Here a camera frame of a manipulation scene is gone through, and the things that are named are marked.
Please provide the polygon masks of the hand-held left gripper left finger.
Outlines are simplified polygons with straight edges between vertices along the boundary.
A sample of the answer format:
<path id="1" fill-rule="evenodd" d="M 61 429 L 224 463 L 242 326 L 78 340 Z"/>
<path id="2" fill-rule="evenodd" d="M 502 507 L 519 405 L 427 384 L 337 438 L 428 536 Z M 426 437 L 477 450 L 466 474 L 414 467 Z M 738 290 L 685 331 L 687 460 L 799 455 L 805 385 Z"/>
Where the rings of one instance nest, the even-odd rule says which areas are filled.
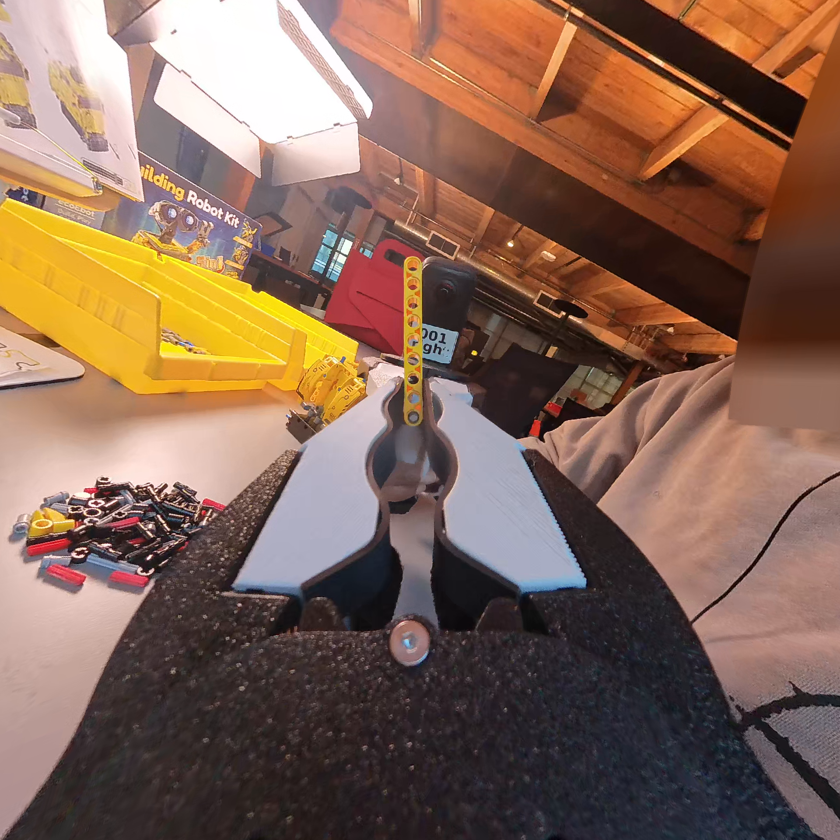
<path id="1" fill-rule="evenodd" d="M 403 567 L 390 541 L 375 456 L 402 409 L 391 379 L 301 446 L 232 588 L 329 599 L 354 629 L 380 629 L 396 608 Z"/>

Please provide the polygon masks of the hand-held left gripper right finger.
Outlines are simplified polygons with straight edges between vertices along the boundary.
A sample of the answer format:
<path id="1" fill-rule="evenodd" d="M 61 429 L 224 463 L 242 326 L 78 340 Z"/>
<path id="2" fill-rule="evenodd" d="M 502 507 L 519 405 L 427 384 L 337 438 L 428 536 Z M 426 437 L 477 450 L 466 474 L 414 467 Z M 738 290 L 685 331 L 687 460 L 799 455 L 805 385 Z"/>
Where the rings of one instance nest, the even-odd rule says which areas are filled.
<path id="1" fill-rule="evenodd" d="M 474 628 L 497 598 L 583 589 L 587 581 L 518 441 L 427 381 L 427 455 L 444 483 L 431 585 L 442 629 Z"/>

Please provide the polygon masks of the long yellow perforated beam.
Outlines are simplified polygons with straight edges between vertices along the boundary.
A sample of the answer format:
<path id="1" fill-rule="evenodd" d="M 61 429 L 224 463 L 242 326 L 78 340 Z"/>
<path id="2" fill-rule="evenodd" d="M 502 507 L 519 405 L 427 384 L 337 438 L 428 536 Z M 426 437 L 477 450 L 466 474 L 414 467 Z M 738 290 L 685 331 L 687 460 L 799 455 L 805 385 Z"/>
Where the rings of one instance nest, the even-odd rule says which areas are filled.
<path id="1" fill-rule="evenodd" d="M 423 262 L 416 256 L 404 261 L 403 303 L 403 419 L 419 427 L 424 419 Z"/>

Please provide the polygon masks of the yellow block robot model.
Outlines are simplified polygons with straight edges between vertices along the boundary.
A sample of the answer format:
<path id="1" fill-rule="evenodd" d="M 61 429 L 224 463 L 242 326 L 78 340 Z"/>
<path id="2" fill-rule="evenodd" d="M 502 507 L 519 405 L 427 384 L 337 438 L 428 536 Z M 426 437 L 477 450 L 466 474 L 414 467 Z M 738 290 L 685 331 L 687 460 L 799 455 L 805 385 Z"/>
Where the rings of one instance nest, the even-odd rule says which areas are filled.
<path id="1" fill-rule="evenodd" d="M 304 371 L 297 395 L 300 409 L 287 415 L 287 429 L 304 444 L 364 399 L 365 381 L 356 363 L 325 355 Z"/>

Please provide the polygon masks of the yellow bin with divider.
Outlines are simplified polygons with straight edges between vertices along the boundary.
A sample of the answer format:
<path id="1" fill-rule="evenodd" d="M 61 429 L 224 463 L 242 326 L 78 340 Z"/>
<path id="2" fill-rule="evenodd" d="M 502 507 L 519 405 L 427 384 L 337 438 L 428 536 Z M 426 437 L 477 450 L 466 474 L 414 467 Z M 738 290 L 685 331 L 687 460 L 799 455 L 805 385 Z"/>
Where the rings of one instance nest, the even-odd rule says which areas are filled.
<path id="1" fill-rule="evenodd" d="M 15 200 L 2 205 L 4 309 L 142 395 L 260 390 L 284 375 L 285 362 L 267 353 L 195 355 L 162 343 L 161 300 L 60 238 L 80 237 L 80 228 L 99 231 Z"/>

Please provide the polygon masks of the grey desk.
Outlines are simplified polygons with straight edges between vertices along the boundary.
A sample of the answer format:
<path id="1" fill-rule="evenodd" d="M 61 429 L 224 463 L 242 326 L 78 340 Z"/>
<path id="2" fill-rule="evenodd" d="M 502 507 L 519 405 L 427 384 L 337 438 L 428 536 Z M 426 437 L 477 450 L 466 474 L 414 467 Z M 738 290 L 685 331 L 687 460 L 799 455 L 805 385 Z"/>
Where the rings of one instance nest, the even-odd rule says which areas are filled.
<path id="1" fill-rule="evenodd" d="M 298 442 L 294 392 L 137 395 L 87 367 L 76 381 L 2 391 L 1 828 L 49 777 L 105 664 L 154 584 L 114 587 L 84 566 L 82 587 L 44 581 L 10 539 L 18 515 L 58 490 L 180 480 L 228 504 Z"/>

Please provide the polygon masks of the person's right hand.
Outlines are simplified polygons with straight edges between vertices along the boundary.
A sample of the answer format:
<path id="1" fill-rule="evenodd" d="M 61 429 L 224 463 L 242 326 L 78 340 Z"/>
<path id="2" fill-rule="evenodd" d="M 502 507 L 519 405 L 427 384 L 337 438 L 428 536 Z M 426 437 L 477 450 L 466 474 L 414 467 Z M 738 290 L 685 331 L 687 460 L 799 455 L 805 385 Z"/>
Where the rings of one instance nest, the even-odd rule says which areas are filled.
<path id="1" fill-rule="evenodd" d="M 392 515 L 408 513 L 423 494 L 438 498 L 444 483 L 434 472 L 427 455 L 418 456 L 409 464 L 398 461 L 382 487 Z"/>

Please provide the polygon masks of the large black chair back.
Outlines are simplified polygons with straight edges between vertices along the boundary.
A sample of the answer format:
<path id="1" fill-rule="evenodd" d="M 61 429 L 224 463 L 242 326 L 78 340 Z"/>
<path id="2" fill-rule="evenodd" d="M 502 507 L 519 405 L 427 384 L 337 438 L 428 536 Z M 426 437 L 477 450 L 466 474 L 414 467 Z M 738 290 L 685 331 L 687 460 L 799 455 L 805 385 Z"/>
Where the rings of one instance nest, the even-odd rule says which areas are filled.
<path id="1" fill-rule="evenodd" d="M 485 390 L 481 413 L 514 438 L 527 436 L 546 403 L 578 364 L 555 360 L 512 344 L 471 379 Z"/>

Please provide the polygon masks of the red felt bag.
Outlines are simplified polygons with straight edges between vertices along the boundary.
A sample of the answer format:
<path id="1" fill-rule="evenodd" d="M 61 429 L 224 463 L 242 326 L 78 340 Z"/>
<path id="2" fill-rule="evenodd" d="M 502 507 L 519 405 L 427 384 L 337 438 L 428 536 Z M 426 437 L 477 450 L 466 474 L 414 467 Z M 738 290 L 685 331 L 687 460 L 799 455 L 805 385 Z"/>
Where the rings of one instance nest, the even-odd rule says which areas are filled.
<path id="1" fill-rule="evenodd" d="M 392 238 L 366 256 L 351 250 L 336 281 L 324 321 L 344 335 L 388 354 L 403 353 L 403 264 L 422 254 Z"/>

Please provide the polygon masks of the black pole with disc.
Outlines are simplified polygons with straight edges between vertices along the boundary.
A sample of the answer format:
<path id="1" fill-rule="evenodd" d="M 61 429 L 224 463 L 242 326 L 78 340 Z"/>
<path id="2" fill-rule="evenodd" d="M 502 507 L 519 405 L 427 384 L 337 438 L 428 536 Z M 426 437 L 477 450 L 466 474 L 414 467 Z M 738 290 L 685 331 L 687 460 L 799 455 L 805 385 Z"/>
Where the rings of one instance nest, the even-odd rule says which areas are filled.
<path id="1" fill-rule="evenodd" d="M 564 343 L 562 341 L 562 337 L 568 333 L 568 321 L 570 318 L 575 318 L 579 320 L 585 320 L 589 318 L 589 313 L 587 310 L 583 309 L 578 304 L 568 300 L 568 299 L 561 299 L 557 298 L 553 302 L 553 310 L 559 313 L 560 315 L 560 323 L 558 328 L 556 329 L 555 336 L 554 336 L 554 358 L 559 359 L 561 354 L 564 352 L 563 347 Z"/>

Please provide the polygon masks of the pile of black red pins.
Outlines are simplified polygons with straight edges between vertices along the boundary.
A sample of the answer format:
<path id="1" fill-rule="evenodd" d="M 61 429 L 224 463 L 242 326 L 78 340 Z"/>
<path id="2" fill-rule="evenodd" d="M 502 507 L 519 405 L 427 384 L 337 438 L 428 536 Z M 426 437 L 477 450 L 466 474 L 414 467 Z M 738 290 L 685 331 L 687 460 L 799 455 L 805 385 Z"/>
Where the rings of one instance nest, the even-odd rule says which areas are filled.
<path id="1" fill-rule="evenodd" d="M 144 590 L 226 506 L 175 481 L 134 483 L 108 476 L 43 498 L 9 532 L 38 577 L 77 591 L 88 573 L 124 590 Z"/>

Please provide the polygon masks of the person's grey hoodie torso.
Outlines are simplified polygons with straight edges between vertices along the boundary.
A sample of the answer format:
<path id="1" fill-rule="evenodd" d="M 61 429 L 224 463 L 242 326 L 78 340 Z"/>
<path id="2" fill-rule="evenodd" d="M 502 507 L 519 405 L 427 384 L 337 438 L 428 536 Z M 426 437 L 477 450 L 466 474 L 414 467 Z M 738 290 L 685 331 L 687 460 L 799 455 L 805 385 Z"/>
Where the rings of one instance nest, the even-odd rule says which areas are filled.
<path id="1" fill-rule="evenodd" d="M 732 715 L 823 838 L 838 838 L 838 435 L 732 427 L 649 443 L 602 508 L 696 621 Z"/>

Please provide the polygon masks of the dark blue toy box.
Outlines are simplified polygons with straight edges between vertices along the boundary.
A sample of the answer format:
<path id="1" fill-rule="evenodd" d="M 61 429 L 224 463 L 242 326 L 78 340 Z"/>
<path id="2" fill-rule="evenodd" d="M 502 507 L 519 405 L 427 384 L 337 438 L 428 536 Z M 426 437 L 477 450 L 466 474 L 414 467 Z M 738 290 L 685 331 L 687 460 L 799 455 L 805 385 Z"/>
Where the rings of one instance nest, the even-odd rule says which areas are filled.
<path id="1" fill-rule="evenodd" d="M 163 256 L 242 280 L 253 251 L 259 249 L 260 224 L 143 152 L 139 157 L 143 198 L 123 198 L 107 212 L 26 188 L 9 196 Z"/>

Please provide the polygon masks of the white sticker sheet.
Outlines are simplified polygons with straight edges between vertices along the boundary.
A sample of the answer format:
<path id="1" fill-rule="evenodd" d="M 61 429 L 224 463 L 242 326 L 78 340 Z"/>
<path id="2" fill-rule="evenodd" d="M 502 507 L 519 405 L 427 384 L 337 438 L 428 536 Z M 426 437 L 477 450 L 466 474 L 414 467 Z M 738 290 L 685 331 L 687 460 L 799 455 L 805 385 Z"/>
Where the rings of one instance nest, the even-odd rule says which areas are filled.
<path id="1" fill-rule="evenodd" d="M 64 357 L 44 345 L 1 330 L 1 386 L 53 381 L 63 372 Z"/>

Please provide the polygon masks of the open instruction booklet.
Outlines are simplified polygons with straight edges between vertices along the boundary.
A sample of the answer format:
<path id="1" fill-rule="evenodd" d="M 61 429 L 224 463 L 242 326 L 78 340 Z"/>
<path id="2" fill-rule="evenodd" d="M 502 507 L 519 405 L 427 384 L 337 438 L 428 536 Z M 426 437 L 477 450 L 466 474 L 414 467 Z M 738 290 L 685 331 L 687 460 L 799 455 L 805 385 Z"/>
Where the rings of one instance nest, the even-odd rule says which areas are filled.
<path id="1" fill-rule="evenodd" d="M 43 167 L 47 195 L 143 198 L 128 57 L 106 4 L 1 3 L 1 170 Z"/>

